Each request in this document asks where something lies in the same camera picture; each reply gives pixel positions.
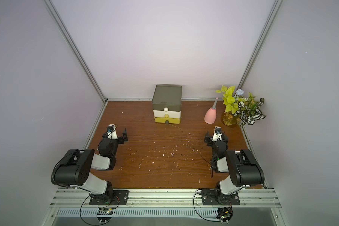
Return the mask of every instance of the wooden table surface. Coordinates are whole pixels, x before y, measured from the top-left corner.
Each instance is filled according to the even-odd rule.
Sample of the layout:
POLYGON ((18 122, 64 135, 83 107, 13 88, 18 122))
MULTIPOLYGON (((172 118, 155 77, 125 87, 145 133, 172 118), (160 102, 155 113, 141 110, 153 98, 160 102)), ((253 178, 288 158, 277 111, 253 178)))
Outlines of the wooden table surface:
POLYGON ((239 127, 220 121, 225 105, 217 103, 217 119, 207 124, 203 118, 212 101, 183 101, 180 124, 154 122, 150 101, 108 102, 90 144, 97 149, 109 124, 117 124, 118 136, 127 128, 128 141, 118 146, 116 165, 111 171, 91 170, 114 188, 214 188, 228 173, 210 176, 211 147, 203 142, 206 132, 220 126, 229 137, 229 150, 246 149, 239 127))

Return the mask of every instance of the flower pot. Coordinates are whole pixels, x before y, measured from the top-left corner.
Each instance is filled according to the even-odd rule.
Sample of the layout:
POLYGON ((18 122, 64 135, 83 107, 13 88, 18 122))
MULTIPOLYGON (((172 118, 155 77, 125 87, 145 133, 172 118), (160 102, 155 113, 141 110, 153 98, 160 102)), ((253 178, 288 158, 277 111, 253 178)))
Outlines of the flower pot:
POLYGON ((224 112, 221 115, 221 122, 228 127, 236 127, 241 123, 239 116, 233 116, 231 112, 224 112))

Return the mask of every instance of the pink spray bottle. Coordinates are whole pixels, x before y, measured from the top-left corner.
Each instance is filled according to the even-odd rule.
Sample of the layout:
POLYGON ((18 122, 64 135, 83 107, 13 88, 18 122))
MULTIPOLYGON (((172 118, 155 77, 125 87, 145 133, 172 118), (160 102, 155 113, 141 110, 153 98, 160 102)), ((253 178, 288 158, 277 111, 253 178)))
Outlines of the pink spray bottle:
POLYGON ((218 100, 218 97, 216 98, 215 103, 212 106, 212 108, 210 108, 205 115, 205 122, 208 123, 208 124, 212 124, 216 120, 216 103, 217 103, 217 100, 218 100))

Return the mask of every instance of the artificial plant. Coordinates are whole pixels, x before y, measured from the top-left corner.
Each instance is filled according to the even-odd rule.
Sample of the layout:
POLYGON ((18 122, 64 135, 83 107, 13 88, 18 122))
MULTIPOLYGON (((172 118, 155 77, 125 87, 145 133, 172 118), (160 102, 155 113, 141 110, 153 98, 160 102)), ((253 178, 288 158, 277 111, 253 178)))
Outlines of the artificial plant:
POLYGON ((222 93, 223 96, 223 104, 226 105, 225 113, 231 112, 232 114, 235 114, 236 111, 239 110, 238 102, 235 100, 235 98, 232 96, 233 92, 235 91, 235 86, 222 86, 221 90, 216 90, 216 93, 222 93))
POLYGON ((234 116, 239 116, 242 123, 240 126, 245 124, 253 125, 255 123, 255 119, 264 119, 266 116, 262 114, 260 111, 260 107, 265 102, 264 98, 260 98, 260 102, 254 100, 254 96, 252 93, 249 93, 249 98, 243 98, 241 96, 237 97, 238 100, 238 110, 234 113, 234 116))

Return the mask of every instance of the yellow drawer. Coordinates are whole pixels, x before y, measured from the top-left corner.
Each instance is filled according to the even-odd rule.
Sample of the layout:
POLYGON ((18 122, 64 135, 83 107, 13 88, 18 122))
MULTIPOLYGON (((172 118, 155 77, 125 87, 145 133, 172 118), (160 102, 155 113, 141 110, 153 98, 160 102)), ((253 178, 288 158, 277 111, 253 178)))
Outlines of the yellow drawer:
POLYGON ((180 124, 181 119, 154 117, 154 121, 155 121, 156 123, 166 123, 166 121, 168 121, 168 123, 172 123, 172 124, 180 124))

